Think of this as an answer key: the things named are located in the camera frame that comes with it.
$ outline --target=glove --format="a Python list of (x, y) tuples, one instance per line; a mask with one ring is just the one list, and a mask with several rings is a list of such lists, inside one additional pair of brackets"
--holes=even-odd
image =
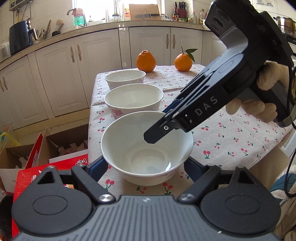
[[(269, 90), (274, 84), (279, 81), (288, 91), (289, 87), (289, 68), (285, 65), (276, 62), (268, 61), (265, 67), (259, 73), (257, 85), (261, 90)], [(295, 86), (293, 82), (292, 96), (295, 99)], [(235, 114), (242, 105), (244, 111), (260, 119), (263, 122), (270, 122), (277, 116), (276, 105), (274, 103), (263, 103), (260, 100), (241, 101), (240, 99), (233, 99), (226, 105), (226, 112), (230, 115)]]

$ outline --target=wooden cutting board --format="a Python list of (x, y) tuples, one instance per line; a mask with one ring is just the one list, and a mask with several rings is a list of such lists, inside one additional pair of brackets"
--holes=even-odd
[(148, 16), (149, 14), (159, 14), (157, 4), (130, 4), (131, 20), (161, 20), (161, 16)]

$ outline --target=cabinet handle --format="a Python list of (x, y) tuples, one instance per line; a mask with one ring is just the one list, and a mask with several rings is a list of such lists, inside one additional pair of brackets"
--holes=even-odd
[(73, 47), (72, 47), (72, 46), (70, 47), (70, 50), (71, 50), (72, 62), (75, 63), (75, 60), (74, 60), (74, 53), (73, 53)]
[(175, 35), (173, 35), (174, 37), (174, 45), (173, 45), (173, 49), (175, 49), (175, 45), (176, 45), (176, 38), (175, 38)]
[(0, 80), (0, 87), (1, 87), (2, 91), (4, 92), (4, 89), (3, 89), (2, 84), (1, 84), (1, 80)]
[(81, 61), (82, 58), (81, 58), (81, 52), (80, 52), (79, 44), (77, 44), (77, 49), (78, 49), (79, 60)]
[(8, 90), (8, 88), (7, 88), (7, 86), (6, 86), (6, 83), (5, 83), (5, 79), (4, 79), (4, 77), (3, 77), (3, 84), (4, 84), (5, 89)]
[(170, 41), (168, 40), (168, 34), (167, 34), (167, 49), (168, 49), (168, 44), (170, 43)]

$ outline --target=orange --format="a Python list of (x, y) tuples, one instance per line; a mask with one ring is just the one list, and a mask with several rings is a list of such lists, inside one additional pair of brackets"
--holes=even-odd
[(188, 54), (181, 53), (175, 58), (174, 65), (179, 71), (189, 71), (192, 67), (192, 60)]
[(143, 50), (137, 57), (136, 65), (139, 70), (148, 73), (154, 70), (156, 61), (148, 50)]

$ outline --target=table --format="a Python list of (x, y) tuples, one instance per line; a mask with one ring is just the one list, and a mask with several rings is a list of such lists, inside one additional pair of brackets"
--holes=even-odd
[[(188, 72), (179, 72), (174, 66), (156, 66), (147, 73), (144, 83), (155, 85), (164, 91), (160, 111), (164, 110), (204, 66), (195, 64)], [(114, 121), (104, 103), (104, 95), (109, 91), (102, 73), (96, 76), (91, 101), (89, 120), (89, 162), (102, 155), (100, 141), (104, 130)], [(191, 156), (201, 164), (215, 164), (224, 170), (233, 170), (237, 165), (251, 168), (274, 148), (291, 127), (280, 128), (277, 124), (263, 123), (246, 114), (242, 108), (235, 115), (228, 115), (225, 108), (205, 120), (192, 130), (194, 146)], [(111, 166), (99, 180), (99, 184), (117, 198), (122, 195), (163, 195), (178, 196), (192, 180), (183, 166), (178, 173), (165, 183), (157, 186), (137, 186), (122, 179)]]

